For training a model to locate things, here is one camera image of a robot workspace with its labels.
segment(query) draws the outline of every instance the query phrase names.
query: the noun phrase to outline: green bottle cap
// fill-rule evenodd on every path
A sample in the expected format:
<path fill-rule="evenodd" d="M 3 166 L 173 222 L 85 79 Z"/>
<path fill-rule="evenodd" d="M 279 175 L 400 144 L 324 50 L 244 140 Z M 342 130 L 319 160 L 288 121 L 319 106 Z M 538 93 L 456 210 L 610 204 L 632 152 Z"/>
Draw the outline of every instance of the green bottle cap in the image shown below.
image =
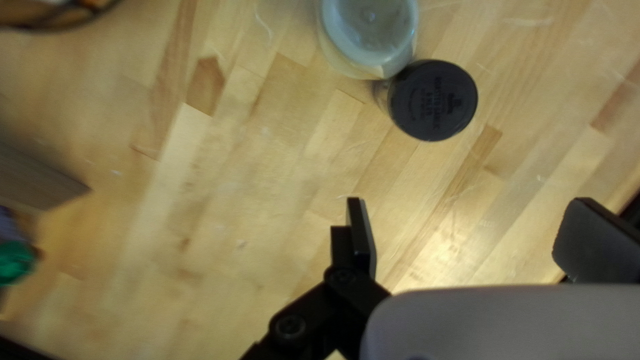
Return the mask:
<path fill-rule="evenodd" d="M 36 261 L 33 250 L 22 241 L 0 244 L 0 286 L 13 284 L 30 274 Z"/>

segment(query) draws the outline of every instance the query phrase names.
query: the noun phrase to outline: clear plastic container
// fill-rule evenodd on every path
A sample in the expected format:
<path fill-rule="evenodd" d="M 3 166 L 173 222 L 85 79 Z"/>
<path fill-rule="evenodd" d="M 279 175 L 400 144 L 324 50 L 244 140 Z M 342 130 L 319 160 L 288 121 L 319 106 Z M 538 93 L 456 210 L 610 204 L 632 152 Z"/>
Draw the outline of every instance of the clear plastic container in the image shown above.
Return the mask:
<path fill-rule="evenodd" d="M 415 0 L 319 0 L 320 46 L 329 63 L 355 79 L 388 79 L 413 59 Z"/>

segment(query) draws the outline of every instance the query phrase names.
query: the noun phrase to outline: black screw head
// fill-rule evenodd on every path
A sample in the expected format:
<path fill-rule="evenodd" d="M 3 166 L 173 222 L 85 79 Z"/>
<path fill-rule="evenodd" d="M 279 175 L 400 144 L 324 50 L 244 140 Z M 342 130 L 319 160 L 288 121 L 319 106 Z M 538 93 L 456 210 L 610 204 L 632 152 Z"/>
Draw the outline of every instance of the black screw head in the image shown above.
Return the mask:
<path fill-rule="evenodd" d="M 329 275 L 329 280 L 334 284 L 348 285 L 356 281 L 356 274 L 350 269 L 336 269 Z"/>
<path fill-rule="evenodd" d="M 300 315 L 287 315 L 276 322 L 275 331 L 278 337 L 293 340 L 302 336 L 307 328 L 305 319 Z"/>

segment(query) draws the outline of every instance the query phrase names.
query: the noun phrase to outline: wooden tabletop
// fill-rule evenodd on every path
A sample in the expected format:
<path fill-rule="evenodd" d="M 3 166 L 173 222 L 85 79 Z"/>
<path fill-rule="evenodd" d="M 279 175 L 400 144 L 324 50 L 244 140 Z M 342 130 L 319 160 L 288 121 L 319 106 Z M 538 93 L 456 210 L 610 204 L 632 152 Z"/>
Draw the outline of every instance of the wooden tabletop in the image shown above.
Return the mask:
<path fill-rule="evenodd" d="M 64 33 L 0 32 L 0 133 L 93 192 L 34 229 L 2 331 L 64 359 L 237 359 L 328 264 L 366 200 L 393 292 L 555 282 L 576 196 L 640 187 L 640 2 L 422 0 L 417 58 L 476 80 L 419 142 L 341 76 L 310 0 L 124 0 Z"/>

